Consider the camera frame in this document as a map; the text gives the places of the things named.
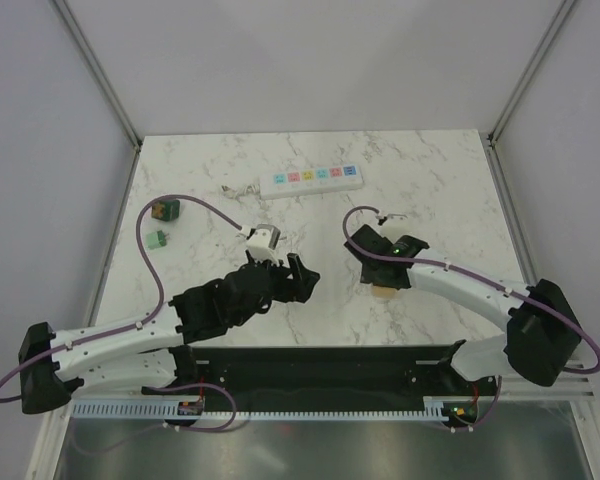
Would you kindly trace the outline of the tan wooden cube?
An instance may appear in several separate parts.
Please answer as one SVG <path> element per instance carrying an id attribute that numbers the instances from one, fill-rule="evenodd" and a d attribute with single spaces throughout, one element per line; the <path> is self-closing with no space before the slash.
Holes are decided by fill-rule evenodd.
<path id="1" fill-rule="evenodd" d="M 372 285 L 371 294 L 378 300 L 390 301 L 399 297 L 399 290 L 390 287 Z"/>

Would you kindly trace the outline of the white power strip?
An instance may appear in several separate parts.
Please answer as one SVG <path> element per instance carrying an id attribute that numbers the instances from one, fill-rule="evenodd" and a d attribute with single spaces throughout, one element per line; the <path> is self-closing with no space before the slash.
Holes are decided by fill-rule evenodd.
<path id="1" fill-rule="evenodd" d="M 362 172 L 354 164 L 291 169 L 259 178 L 259 194 L 263 200 L 335 193 L 363 186 Z"/>

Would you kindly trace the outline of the light green cube plug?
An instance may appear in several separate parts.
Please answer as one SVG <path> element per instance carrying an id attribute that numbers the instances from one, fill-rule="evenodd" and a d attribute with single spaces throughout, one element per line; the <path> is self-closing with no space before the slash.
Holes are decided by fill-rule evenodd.
<path id="1" fill-rule="evenodd" d="M 145 247 L 149 250 L 163 248 L 168 244 L 169 234 L 163 230 L 151 231 L 145 235 Z"/>

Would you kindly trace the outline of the dark green cube plug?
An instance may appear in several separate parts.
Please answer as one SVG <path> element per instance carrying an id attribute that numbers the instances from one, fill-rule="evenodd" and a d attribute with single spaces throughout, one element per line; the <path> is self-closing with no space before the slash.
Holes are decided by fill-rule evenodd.
<path id="1" fill-rule="evenodd" d="M 172 222 L 180 216 L 180 200 L 167 199 L 159 200 L 151 205 L 151 218 L 161 222 Z"/>

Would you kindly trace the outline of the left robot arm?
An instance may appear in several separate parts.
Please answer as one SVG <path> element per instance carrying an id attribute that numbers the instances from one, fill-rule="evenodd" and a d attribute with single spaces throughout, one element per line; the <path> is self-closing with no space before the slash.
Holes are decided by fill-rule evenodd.
<path id="1" fill-rule="evenodd" d="M 110 361 L 223 336 L 275 302 L 306 303 L 320 278 L 290 253 L 285 262 L 249 260 L 174 296 L 145 318 L 58 331 L 47 322 L 35 324 L 18 354 L 21 410 L 34 415 L 68 404 L 86 387 L 87 371 Z"/>

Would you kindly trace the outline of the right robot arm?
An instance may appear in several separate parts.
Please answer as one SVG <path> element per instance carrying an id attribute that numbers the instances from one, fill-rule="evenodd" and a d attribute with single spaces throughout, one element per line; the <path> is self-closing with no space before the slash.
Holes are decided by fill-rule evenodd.
<path id="1" fill-rule="evenodd" d="M 361 264 L 362 283 L 431 293 L 498 328 L 496 336 L 458 340 L 447 349 L 437 377 L 449 393 L 509 373 L 551 387 L 583 339 L 565 295 L 551 281 L 528 285 L 496 279 L 451 262 L 423 240 L 390 239 L 368 225 L 347 236 L 344 246 Z"/>

